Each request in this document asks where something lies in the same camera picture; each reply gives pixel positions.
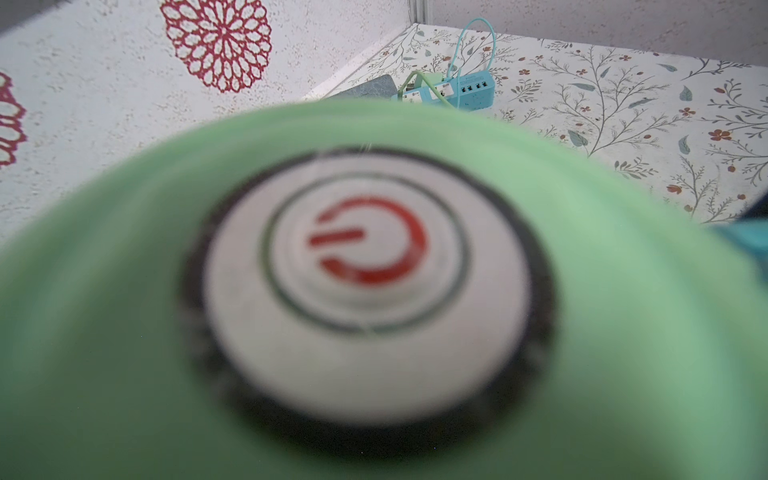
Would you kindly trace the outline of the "light green cordless grinder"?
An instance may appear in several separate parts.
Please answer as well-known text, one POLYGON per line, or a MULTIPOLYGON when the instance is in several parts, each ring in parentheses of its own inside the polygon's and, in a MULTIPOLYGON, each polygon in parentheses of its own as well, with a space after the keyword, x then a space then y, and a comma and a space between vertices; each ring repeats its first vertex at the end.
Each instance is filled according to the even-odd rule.
POLYGON ((763 479, 767 223, 336 100, 136 156, 1 252, 5 479, 763 479))

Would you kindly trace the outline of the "teal power strip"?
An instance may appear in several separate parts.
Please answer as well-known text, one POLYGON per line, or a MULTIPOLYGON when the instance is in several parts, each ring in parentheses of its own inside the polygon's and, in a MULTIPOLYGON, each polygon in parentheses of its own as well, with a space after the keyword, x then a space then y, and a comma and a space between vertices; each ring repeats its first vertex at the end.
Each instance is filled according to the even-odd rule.
POLYGON ((452 78, 441 74, 414 73, 391 99, 404 103, 451 106, 477 111, 494 103, 496 83, 488 71, 452 78))

